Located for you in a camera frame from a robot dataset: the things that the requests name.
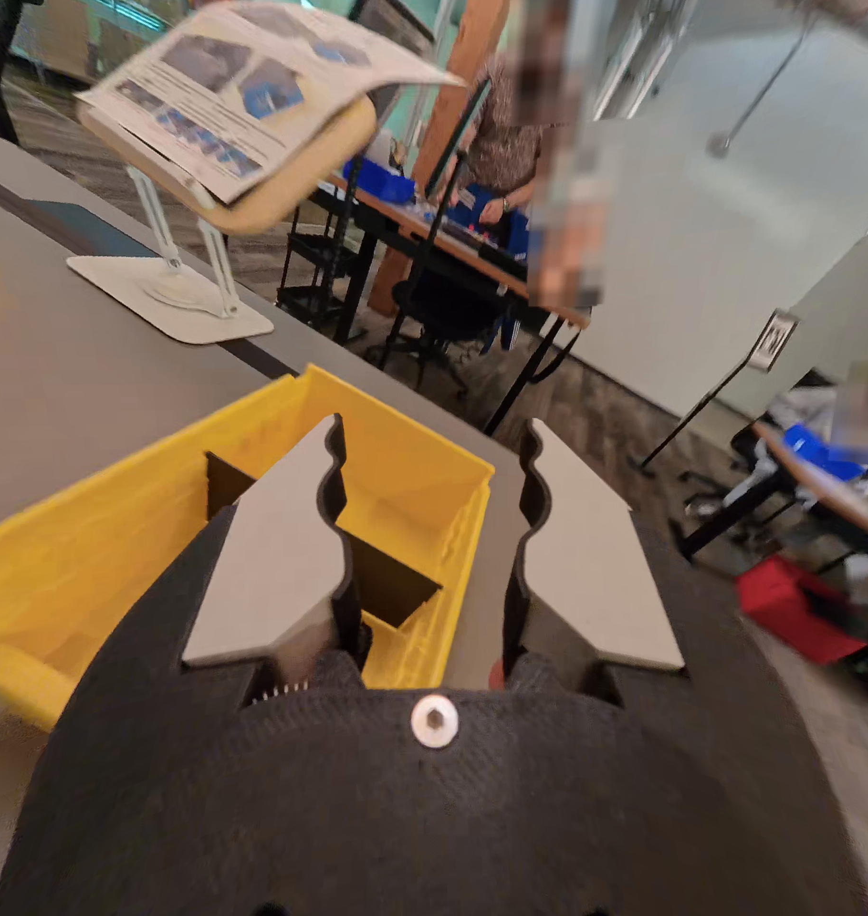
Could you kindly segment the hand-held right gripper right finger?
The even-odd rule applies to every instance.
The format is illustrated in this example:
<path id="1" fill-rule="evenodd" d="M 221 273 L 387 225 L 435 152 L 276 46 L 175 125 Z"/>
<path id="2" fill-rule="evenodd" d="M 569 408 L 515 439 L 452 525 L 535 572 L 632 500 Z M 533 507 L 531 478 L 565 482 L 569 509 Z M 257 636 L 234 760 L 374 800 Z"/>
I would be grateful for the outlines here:
<path id="1" fill-rule="evenodd" d="M 519 453 L 519 540 L 504 600 L 504 684 L 526 655 L 566 689 L 606 665 L 668 674 L 685 659 L 628 504 L 542 421 Z"/>

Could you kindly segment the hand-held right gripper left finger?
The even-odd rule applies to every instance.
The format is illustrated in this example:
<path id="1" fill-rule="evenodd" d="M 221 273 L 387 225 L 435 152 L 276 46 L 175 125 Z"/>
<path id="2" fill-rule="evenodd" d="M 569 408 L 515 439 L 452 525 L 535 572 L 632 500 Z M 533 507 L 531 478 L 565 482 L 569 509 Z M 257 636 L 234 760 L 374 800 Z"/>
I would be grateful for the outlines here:
<path id="1" fill-rule="evenodd" d="M 239 497 L 183 651 L 189 668 L 268 662 L 307 681 L 328 650 L 366 648 L 348 534 L 343 418 L 330 414 Z"/>

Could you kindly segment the yellow plastic bin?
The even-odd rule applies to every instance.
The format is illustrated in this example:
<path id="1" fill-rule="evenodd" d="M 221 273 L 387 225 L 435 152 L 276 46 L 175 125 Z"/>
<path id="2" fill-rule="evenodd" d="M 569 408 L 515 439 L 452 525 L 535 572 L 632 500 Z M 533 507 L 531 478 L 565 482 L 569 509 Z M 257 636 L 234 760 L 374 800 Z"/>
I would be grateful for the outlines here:
<path id="1" fill-rule="evenodd" d="M 494 467 L 311 365 L 0 523 L 0 701 L 50 733 L 116 625 L 206 525 L 206 453 L 258 477 L 332 413 L 347 447 L 339 525 L 439 586 L 399 624 L 360 587 L 363 681 L 439 687 Z"/>

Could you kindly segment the red floor bin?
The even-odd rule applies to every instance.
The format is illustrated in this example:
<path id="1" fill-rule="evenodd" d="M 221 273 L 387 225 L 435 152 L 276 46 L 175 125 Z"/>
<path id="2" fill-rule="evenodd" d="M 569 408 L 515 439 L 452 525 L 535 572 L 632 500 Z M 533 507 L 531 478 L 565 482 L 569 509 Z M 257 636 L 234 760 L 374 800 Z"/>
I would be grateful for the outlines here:
<path id="1" fill-rule="evenodd" d="M 868 630 L 841 591 L 775 555 L 735 579 L 741 611 L 802 658 L 829 666 L 868 647 Z"/>

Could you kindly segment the wooden table with black legs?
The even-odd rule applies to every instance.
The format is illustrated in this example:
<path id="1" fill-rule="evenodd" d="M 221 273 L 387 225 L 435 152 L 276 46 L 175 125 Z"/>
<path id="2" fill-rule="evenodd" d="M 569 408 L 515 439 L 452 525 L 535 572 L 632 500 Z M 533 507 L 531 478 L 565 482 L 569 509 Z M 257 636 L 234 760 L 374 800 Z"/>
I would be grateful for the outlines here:
<path id="1" fill-rule="evenodd" d="M 571 341 L 542 367 L 542 360 L 554 345 L 554 340 L 564 326 L 572 326 L 575 337 L 588 326 L 591 310 L 600 301 L 598 288 L 587 288 L 579 293 L 577 303 L 572 307 L 544 309 L 533 304 L 528 298 L 525 283 L 513 271 L 481 258 L 478 250 L 442 233 L 445 216 L 437 213 L 427 221 L 410 207 L 394 205 L 361 191 L 355 191 L 353 184 L 346 186 L 341 176 L 333 175 L 322 182 L 310 195 L 309 200 L 323 210 L 336 212 L 341 222 L 337 233 L 343 235 L 349 225 L 370 235 L 371 240 L 387 246 L 404 255 L 410 263 L 409 281 L 418 281 L 424 271 L 439 273 L 456 281 L 479 295 L 489 298 L 502 297 L 510 315 L 526 324 L 532 331 L 539 329 L 546 315 L 554 316 L 547 336 L 534 350 L 503 396 L 499 406 L 482 428 L 482 433 L 492 437 L 523 391 L 538 385 L 556 372 L 576 341 Z M 359 340 L 359 333 L 353 330 L 357 309 L 348 309 L 345 318 L 336 327 L 333 341 L 345 346 L 348 341 Z"/>
<path id="2" fill-rule="evenodd" d="M 831 478 L 817 466 L 803 460 L 784 442 L 781 429 L 760 420 L 754 422 L 751 428 L 763 442 L 767 457 L 777 464 L 777 469 L 751 484 L 729 504 L 721 506 L 692 533 L 683 533 L 679 523 L 671 520 L 673 541 L 683 557 L 691 560 L 717 537 L 750 517 L 754 510 L 789 482 L 803 487 L 825 512 L 845 519 L 848 525 L 868 537 L 867 499 L 859 496 L 848 484 Z"/>

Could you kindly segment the blue plastic bin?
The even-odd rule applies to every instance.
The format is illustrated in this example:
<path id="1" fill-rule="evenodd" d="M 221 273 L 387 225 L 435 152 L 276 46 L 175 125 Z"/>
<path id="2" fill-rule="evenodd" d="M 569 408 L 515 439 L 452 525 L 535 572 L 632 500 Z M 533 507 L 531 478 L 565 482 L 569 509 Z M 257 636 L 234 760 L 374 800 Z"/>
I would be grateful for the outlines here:
<path id="1" fill-rule="evenodd" d="M 497 192 L 478 183 L 470 184 L 455 192 L 448 217 L 466 236 L 478 238 L 480 246 L 500 252 L 499 258 L 527 265 L 528 214 L 511 207 Z"/>
<path id="2" fill-rule="evenodd" d="M 784 444 L 796 457 L 843 483 L 865 475 L 868 464 L 855 459 L 851 452 L 821 439 L 812 429 L 798 423 L 783 436 Z"/>
<path id="3" fill-rule="evenodd" d="M 355 164 L 359 162 L 357 180 L 350 180 Z M 416 200 L 417 185 L 397 170 L 379 165 L 366 156 L 355 156 L 344 163 L 341 169 L 346 186 L 353 184 L 355 191 L 361 191 L 377 199 L 396 205 L 413 203 Z"/>

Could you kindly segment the sign on black stand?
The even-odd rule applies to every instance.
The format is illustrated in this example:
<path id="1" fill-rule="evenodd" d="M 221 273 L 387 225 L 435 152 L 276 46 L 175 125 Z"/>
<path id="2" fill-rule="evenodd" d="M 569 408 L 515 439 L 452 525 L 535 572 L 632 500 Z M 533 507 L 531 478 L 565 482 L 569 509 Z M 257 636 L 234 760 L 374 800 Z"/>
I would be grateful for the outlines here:
<path id="1" fill-rule="evenodd" d="M 707 406 L 717 399 L 718 395 L 721 394 L 726 386 L 733 382 L 739 373 L 748 368 L 764 374 L 770 373 L 798 325 L 798 317 L 790 312 L 781 310 L 772 312 L 753 345 L 738 363 L 731 370 L 726 372 L 726 375 L 715 383 L 715 385 L 706 392 L 682 418 L 680 418 L 676 426 L 669 431 L 669 434 L 659 441 L 653 449 L 647 452 L 646 456 L 637 457 L 629 455 L 627 459 L 629 467 L 647 479 L 656 478 L 656 470 L 650 467 L 657 461 L 659 454 L 669 448 L 680 434 L 703 413 Z"/>

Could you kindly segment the black office chair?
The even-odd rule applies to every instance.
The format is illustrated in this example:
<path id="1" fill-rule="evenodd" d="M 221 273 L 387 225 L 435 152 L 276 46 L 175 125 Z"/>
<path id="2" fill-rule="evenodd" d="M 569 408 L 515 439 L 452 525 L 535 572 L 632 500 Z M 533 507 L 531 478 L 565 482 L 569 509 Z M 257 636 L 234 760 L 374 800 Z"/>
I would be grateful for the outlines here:
<path id="1" fill-rule="evenodd" d="M 485 354 L 497 345 L 507 352 L 519 336 L 519 320 L 510 315 L 502 297 L 479 295 L 440 274 L 424 271 L 418 281 L 396 283 L 392 294 L 397 312 L 377 366 L 383 370 L 392 354 L 413 356 L 416 391 L 428 365 L 434 364 L 455 384 L 457 399 L 465 399 L 470 389 L 450 358 L 451 346 L 478 344 Z"/>

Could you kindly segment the printed instruction sheet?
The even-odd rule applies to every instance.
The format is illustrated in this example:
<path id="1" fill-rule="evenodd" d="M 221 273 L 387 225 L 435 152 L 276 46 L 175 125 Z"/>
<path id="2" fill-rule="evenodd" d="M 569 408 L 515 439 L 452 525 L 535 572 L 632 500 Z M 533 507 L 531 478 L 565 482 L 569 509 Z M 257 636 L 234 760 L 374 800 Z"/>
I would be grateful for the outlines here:
<path id="1" fill-rule="evenodd" d="M 363 99 L 384 121 L 405 86 L 463 86 L 401 2 L 340 16 L 296 3 L 216 2 L 81 94 L 88 130 L 127 136 L 193 193 L 233 204 Z"/>

